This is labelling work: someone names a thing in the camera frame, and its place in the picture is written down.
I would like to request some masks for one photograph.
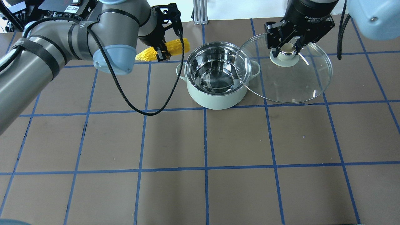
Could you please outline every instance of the sticker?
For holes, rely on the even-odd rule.
[[[64,12],[76,13],[79,10],[79,6],[68,6]]]

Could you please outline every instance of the metal post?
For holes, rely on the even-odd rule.
[[[193,0],[194,24],[208,24],[207,0]]]

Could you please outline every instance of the transparent pot lid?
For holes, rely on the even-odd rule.
[[[304,46],[298,55],[292,42],[273,57],[267,47],[267,34],[252,37],[240,47],[235,59],[240,81],[254,94],[280,103],[299,103],[321,95],[332,77],[332,63],[316,44]],[[242,74],[259,70],[259,76],[248,79]]]

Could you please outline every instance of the tiled surface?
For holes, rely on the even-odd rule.
[[[71,174],[15,176],[1,218],[62,225],[72,177]]]
[[[132,224],[137,173],[79,174],[67,224]]]
[[[184,37],[192,50],[209,41],[240,46],[277,19],[188,22]],[[3,53],[20,36],[1,35]],[[166,39],[176,39],[172,30]],[[167,110],[154,117],[133,112],[109,74],[69,62],[34,114],[36,100],[0,138],[0,217],[31,224],[396,224],[400,52],[384,51],[398,51],[400,42],[362,35],[361,42],[349,24],[338,61],[336,40],[332,31],[318,43],[334,67],[324,96],[265,104],[248,92],[232,109],[214,111],[195,103],[180,80]],[[145,48],[138,43],[138,51]],[[154,112],[163,105],[180,56],[171,60],[138,62],[118,76],[135,106]]]
[[[347,173],[361,221],[398,223],[400,165],[351,166],[347,167]]]

